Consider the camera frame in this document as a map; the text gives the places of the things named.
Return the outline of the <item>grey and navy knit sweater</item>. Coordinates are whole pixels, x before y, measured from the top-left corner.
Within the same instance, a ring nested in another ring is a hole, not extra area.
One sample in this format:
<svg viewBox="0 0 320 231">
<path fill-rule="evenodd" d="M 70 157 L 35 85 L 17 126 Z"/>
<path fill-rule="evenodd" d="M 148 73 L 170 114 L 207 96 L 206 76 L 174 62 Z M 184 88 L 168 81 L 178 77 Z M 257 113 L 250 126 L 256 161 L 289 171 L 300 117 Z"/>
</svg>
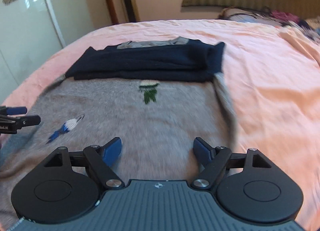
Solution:
<svg viewBox="0 0 320 231">
<path fill-rule="evenodd" d="M 17 220 L 14 186 L 60 146 L 81 151 L 114 137 L 123 143 L 116 172 L 124 181 L 188 180 L 201 137 L 233 148 L 236 115 L 222 72 L 226 45 L 179 37 L 88 48 L 48 86 L 29 114 L 41 123 L 1 149 L 1 228 Z"/>
</svg>

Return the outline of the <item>pile of clothes on bed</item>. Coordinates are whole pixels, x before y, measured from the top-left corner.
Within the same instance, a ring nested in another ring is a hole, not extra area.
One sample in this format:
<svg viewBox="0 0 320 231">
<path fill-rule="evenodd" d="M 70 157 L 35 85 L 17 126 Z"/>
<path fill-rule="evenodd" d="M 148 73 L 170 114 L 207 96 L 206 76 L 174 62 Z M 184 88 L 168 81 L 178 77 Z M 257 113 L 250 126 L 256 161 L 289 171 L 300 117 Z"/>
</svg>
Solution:
<svg viewBox="0 0 320 231">
<path fill-rule="evenodd" d="M 316 24 L 303 20 L 302 18 L 282 11 L 272 11 L 265 8 L 261 11 L 228 7 L 219 13 L 218 19 L 242 23 L 260 23 L 274 27 L 293 27 L 298 29 L 308 39 L 319 43 L 319 18 Z"/>
</svg>

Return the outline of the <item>white glossy wardrobe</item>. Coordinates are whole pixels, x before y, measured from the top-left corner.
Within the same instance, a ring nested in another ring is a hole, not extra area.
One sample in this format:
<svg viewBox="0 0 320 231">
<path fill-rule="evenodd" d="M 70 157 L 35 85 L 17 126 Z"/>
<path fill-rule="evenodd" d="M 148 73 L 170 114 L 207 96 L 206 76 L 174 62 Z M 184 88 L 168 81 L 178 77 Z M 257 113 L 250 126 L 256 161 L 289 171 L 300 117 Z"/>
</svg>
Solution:
<svg viewBox="0 0 320 231">
<path fill-rule="evenodd" d="M 1 99 L 53 54 L 111 23 L 105 0 L 1 0 Z"/>
</svg>

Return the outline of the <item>pink bed sheet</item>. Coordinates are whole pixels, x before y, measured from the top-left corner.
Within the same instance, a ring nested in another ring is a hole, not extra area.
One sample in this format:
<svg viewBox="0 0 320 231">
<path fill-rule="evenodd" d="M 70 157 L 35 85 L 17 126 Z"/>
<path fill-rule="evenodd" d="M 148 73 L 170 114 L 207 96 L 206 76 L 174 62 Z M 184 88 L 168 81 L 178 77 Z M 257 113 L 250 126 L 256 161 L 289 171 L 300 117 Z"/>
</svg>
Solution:
<svg viewBox="0 0 320 231">
<path fill-rule="evenodd" d="M 223 20 L 127 23 L 93 31 L 54 54 L 5 101 L 31 109 L 88 49 L 185 37 L 226 45 L 223 75 L 236 115 L 234 152 L 256 148 L 302 189 L 297 222 L 319 228 L 319 45 L 295 29 Z"/>
</svg>

